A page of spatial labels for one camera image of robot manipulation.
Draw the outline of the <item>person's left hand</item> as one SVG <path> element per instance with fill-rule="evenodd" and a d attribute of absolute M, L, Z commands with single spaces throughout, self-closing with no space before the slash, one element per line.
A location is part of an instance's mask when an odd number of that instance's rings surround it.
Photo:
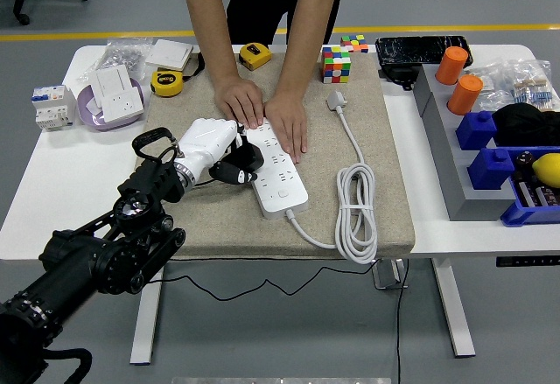
<path fill-rule="evenodd" d="M 295 94 L 275 93 L 265 103 L 264 113 L 283 151 L 294 164 L 299 164 L 308 148 L 303 98 Z"/>

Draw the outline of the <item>person's right hand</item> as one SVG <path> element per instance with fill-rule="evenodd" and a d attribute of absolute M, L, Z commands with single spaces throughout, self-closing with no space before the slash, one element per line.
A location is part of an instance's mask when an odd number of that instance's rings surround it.
<path fill-rule="evenodd" d="M 239 75 L 226 75 L 213 86 L 215 104 L 228 120 L 235 120 L 249 129 L 263 124 L 263 95 L 253 81 Z"/>

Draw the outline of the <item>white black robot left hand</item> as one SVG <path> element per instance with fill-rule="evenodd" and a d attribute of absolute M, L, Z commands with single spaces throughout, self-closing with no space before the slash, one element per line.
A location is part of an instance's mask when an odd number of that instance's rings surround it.
<path fill-rule="evenodd" d="M 197 119 L 178 146 L 182 155 L 175 159 L 174 167 L 186 190 L 200 182 L 204 171 L 223 183 L 250 184 L 263 165 L 261 151 L 249 142 L 245 129 L 235 121 Z"/>

